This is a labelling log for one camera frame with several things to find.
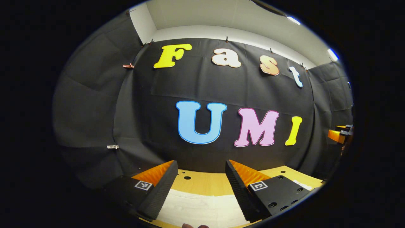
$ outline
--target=letter u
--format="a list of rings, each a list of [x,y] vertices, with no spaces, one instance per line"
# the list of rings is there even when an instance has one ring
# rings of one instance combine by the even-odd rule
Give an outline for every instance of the letter u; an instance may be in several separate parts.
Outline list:
[[[201,108],[195,101],[179,101],[176,104],[179,110],[179,135],[187,142],[194,144],[208,144],[214,142],[221,133],[222,113],[226,105],[222,103],[209,103],[207,109],[211,111],[211,126],[209,132],[200,134],[196,132],[196,112]]]

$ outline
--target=clip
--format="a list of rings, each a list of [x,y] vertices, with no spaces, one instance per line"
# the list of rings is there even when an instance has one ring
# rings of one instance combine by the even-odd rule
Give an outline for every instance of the clip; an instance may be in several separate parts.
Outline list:
[[[134,68],[132,63],[129,63],[129,65],[122,65],[122,67],[124,67],[124,68]]]

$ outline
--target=white cloth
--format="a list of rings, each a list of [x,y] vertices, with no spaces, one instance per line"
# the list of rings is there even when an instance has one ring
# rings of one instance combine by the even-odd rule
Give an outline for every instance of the white cloth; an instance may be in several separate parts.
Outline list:
[[[248,224],[234,195],[203,196],[170,189],[157,220],[181,227],[227,228]]]

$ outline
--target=pink letter m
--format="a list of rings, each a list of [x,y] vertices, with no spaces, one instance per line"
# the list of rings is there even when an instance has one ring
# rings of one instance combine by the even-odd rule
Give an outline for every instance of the pink letter m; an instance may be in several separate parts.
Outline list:
[[[248,133],[253,145],[257,144],[262,135],[263,139],[259,142],[261,146],[274,144],[274,130],[279,116],[278,112],[268,111],[261,124],[259,124],[256,112],[252,108],[241,108],[238,113],[242,116],[242,124],[239,139],[234,142],[235,146],[243,147],[249,145],[249,141],[247,140]]]

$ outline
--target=black fabric backdrop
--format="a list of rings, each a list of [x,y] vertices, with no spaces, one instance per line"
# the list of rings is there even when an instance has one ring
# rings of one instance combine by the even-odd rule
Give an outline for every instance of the black fabric backdrop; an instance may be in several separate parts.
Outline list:
[[[257,170],[287,165],[326,178],[340,147],[327,138],[334,125],[352,123],[351,93],[339,62],[305,72],[296,62],[258,47],[216,39],[176,39],[154,42],[141,49],[130,19],[120,16],[87,39],[62,72],[54,96],[54,128],[62,154],[88,187],[99,187],[121,174],[134,174],[169,160],[180,169],[224,172],[232,159]],[[162,46],[192,45],[171,68],[154,69]],[[213,51],[227,48],[242,66],[212,63]],[[127,70],[135,56],[134,70]],[[280,74],[260,70],[261,55],[277,61]],[[300,73],[299,88],[288,67]],[[227,105],[219,138],[191,144],[178,134],[178,101],[201,104],[196,131],[207,132],[206,105]],[[255,109],[259,121],[269,110],[279,112],[271,146],[235,147],[241,117],[238,109]],[[297,143],[285,146],[291,118],[300,116]],[[107,150],[107,145],[119,145]]]

